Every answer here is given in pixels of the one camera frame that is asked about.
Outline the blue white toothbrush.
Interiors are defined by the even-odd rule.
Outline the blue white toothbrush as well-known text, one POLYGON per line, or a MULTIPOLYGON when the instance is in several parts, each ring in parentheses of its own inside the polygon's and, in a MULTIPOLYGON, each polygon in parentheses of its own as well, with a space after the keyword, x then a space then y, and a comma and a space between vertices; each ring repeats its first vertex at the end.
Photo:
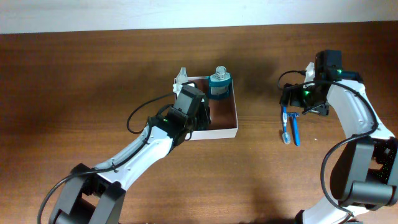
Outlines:
POLYGON ((281 119, 282 119, 282 140, 284 144, 290 144, 291 138, 290 134, 287 132, 288 115, 286 107, 284 106, 281 107, 281 119))

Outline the pink cardboard box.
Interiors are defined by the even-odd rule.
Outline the pink cardboard box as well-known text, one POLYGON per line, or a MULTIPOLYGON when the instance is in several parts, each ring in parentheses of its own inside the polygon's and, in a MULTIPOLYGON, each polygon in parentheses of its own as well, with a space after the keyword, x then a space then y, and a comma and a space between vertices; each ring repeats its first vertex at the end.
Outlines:
POLYGON ((204 131, 194 131, 186 140, 207 140, 234 138, 238 131, 238 117, 234 97, 233 84, 231 84, 229 97, 221 100, 208 100, 210 107, 211 124, 204 131))

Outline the blue disposable razor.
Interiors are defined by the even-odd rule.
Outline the blue disposable razor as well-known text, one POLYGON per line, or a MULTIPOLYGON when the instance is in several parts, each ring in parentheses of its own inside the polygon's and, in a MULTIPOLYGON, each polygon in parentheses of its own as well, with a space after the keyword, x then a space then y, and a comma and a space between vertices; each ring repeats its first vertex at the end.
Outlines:
POLYGON ((296 146, 300 145, 299 127, 297 118, 300 116, 298 113, 287 113, 287 116, 292 120, 292 132, 294 136, 294 143, 296 146))

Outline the teal mouthwash bottle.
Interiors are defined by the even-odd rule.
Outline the teal mouthwash bottle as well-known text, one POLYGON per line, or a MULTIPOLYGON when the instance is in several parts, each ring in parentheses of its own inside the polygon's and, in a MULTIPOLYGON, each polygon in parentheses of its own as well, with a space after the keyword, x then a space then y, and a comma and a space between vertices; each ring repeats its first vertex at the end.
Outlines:
POLYGON ((226 67, 218 66, 215 73, 208 77, 207 96, 211 100, 222 100, 229 97, 230 85, 233 79, 226 67))

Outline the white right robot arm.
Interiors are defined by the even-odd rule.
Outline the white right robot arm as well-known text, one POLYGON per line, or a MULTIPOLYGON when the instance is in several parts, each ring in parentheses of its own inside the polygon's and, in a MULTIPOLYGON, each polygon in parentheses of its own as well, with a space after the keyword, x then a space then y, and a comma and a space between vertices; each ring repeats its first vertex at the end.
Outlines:
POLYGON ((293 137, 285 130, 288 106, 303 113, 328 116, 334 109, 345 139, 324 156, 320 183, 324 196, 309 209, 296 214, 294 223, 357 223, 356 217, 397 203, 397 138, 389 131, 366 95, 358 72, 342 66, 339 50, 322 50, 314 62, 299 71, 303 83, 279 85, 282 140, 300 144, 297 123, 293 137))

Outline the purple foaming soap pump bottle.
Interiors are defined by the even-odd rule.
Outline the purple foaming soap pump bottle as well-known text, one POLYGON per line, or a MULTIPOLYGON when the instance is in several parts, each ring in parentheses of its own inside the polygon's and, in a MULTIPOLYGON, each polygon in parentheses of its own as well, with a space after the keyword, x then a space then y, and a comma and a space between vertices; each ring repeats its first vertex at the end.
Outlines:
POLYGON ((175 78, 176 84, 183 85, 184 83, 188 82, 188 75, 187 70, 185 67, 182 67, 175 78))

